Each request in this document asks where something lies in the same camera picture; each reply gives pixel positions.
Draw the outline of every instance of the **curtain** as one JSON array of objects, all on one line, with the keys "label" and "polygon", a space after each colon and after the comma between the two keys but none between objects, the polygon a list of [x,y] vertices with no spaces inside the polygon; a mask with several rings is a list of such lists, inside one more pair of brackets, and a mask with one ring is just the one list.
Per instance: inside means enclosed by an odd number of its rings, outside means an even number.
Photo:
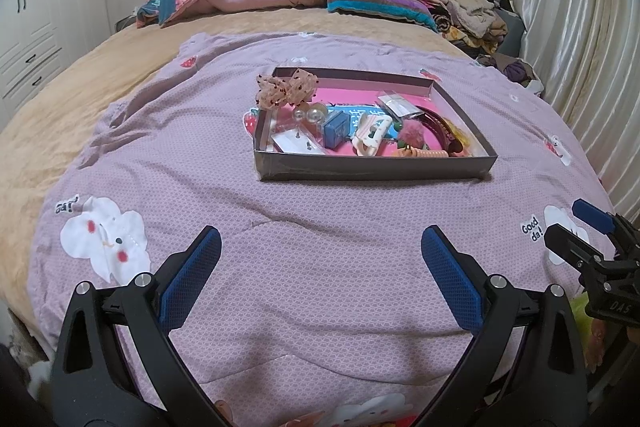
[{"label": "curtain", "polygon": [[640,214],[640,0],[514,0],[521,56],[574,132],[616,211]]}]

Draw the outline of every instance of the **white claw clip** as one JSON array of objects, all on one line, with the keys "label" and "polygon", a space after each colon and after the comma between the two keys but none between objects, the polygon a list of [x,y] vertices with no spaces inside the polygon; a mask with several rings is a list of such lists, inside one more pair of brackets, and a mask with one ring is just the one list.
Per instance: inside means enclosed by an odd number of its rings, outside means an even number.
[{"label": "white claw clip", "polygon": [[375,156],[392,123],[393,119],[386,114],[361,114],[356,133],[351,138],[358,156]]}]

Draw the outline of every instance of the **open cardboard box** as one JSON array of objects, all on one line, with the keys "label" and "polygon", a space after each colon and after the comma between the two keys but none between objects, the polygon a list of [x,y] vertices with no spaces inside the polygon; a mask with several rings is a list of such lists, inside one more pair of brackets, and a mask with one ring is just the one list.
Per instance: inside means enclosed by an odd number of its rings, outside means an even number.
[{"label": "open cardboard box", "polygon": [[[273,76],[290,78],[297,68],[276,68]],[[460,106],[434,80],[371,71],[304,68],[318,77],[314,102],[374,104],[374,93],[394,90],[413,102],[423,100],[458,127],[469,145],[467,156],[449,158],[398,158],[381,154],[371,158],[329,151],[326,155],[279,152],[270,136],[278,112],[261,110],[254,135],[255,166],[263,181],[287,180],[455,180],[484,178],[497,154]],[[346,143],[343,148],[351,148]]]}]

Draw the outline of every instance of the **pink pom-pom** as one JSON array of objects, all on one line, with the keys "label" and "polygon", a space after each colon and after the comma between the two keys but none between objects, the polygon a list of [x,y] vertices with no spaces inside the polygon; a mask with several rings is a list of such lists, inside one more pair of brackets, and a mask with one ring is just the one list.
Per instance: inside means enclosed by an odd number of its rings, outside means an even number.
[{"label": "pink pom-pom", "polygon": [[398,141],[403,141],[416,149],[422,149],[424,146],[424,126],[417,120],[402,120]]}]

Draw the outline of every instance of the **beige blanket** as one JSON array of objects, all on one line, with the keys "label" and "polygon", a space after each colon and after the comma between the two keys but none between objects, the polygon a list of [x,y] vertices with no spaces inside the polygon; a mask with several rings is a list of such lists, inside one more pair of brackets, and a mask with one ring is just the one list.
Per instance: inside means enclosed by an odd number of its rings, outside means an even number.
[{"label": "beige blanket", "polygon": [[281,9],[216,15],[169,28],[126,28],[56,77],[0,134],[0,298],[37,331],[26,291],[29,252],[45,193],[78,155],[107,106],[175,57],[193,34],[318,32],[466,57],[440,35],[388,20]]}]

